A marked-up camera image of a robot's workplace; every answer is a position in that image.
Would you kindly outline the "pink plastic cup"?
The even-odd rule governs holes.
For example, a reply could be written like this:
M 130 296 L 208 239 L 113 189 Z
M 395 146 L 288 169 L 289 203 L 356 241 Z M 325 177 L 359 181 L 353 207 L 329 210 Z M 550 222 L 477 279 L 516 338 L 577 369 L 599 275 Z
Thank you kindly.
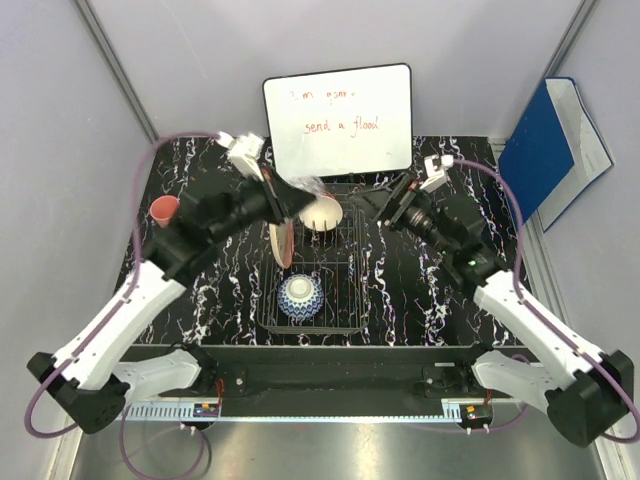
M 151 203 L 149 213 L 159 227 L 165 228 L 177 212 L 179 204 L 180 202 L 177 197 L 173 195 L 163 195 Z

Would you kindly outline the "clear drinking glass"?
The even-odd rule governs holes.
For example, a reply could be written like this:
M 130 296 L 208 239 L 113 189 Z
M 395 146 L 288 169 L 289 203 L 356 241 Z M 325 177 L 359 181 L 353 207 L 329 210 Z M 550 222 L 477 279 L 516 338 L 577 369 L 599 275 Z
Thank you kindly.
M 305 192 L 311 193 L 316 197 L 324 196 L 326 192 L 325 184 L 319 177 L 293 177 L 287 179 L 287 183 L 294 188 L 304 190 Z

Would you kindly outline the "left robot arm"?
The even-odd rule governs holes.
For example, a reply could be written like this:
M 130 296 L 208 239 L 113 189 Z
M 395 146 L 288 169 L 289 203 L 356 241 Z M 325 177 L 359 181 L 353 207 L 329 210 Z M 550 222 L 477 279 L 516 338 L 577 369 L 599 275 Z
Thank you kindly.
M 191 345 L 134 363 L 123 355 L 143 330 L 214 263 L 217 247 L 255 222 L 283 224 L 316 193 L 264 172 L 233 192 L 184 194 L 166 227 L 134 249 L 134 270 L 100 313 L 55 353 L 36 353 L 27 368 L 74 426 L 94 434 L 127 406 L 170 391 L 196 396 L 215 387 L 216 361 Z

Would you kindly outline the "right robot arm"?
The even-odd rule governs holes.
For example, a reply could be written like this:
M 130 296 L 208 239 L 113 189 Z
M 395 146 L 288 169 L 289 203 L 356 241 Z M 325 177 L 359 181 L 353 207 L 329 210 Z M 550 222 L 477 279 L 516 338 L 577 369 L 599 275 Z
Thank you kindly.
M 466 196 L 435 201 L 415 176 L 404 173 L 393 184 L 356 193 L 352 200 L 374 221 L 406 230 L 440 252 L 451 284 L 538 360 L 530 365 L 489 349 L 454 371 L 460 393 L 505 393 L 545 413 L 579 447 L 606 435 L 626 415 L 639 415 L 632 360 L 585 340 L 526 291 L 518 274 L 482 241 L 484 218 Z

